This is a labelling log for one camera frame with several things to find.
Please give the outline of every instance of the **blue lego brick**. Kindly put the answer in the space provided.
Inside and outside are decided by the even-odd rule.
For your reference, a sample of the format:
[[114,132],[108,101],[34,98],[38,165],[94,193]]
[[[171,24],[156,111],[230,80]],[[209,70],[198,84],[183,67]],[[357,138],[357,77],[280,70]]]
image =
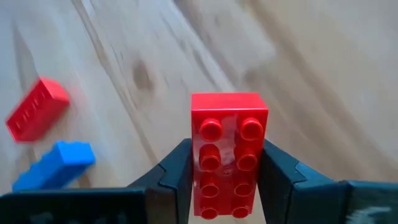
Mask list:
[[94,163],[90,144],[58,141],[40,161],[19,176],[12,190],[60,189],[79,178]]

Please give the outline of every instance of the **red lego brick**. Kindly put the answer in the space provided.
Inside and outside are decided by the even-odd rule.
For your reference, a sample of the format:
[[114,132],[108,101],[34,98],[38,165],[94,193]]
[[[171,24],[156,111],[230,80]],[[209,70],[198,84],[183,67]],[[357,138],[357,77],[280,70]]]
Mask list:
[[252,212],[268,107],[257,93],[192,95],[194,215]]
[[40,139],[69,105],[66,91],[56,81],[40,77],[6,120],[16,142]]

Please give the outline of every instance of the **floor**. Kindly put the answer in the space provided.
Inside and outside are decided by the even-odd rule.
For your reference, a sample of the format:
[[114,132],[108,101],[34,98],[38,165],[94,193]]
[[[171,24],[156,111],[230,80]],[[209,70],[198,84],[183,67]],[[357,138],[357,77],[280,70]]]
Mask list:
[[[0,118],[39,75],[71,107],[34,144],[0,126],[0,193],[54,141],[125,186],[190,137],[190,94],[255,91],[267,138],[334,179],[398,181],[398,26],[390,0],[1,0]],[[209,223],[230,223],[218,217]],[[192,217],[190,223],[201,223]],[[236,223],[261,223],[253,214]]]

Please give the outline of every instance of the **lego brick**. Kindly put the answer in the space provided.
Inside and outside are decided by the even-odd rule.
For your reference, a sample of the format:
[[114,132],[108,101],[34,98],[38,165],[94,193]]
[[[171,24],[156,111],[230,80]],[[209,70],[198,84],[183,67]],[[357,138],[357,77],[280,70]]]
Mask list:
[[192,95],[193,211],[205,219],[252,212],[268,107],[257,93]]
[[90,144],[56,142],[40,161],[22,173],[12,186],[13,191],[25,189],[60,189],[95,163]]
[[56,82],[40,77],[6,120],[16,142],[40,139],[69,105],[66,91]]

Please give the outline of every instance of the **clamp jaw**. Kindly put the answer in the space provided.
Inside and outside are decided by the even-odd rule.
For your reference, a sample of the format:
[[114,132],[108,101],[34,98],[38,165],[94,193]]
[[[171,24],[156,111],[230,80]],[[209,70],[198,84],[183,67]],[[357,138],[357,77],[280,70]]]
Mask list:
[[[186,224],[192,141],[125,188],[26,190],[0,198],[1,223]],[[335,182],[265,140],[258,188],[268,224],[397,223],[398,184]]]

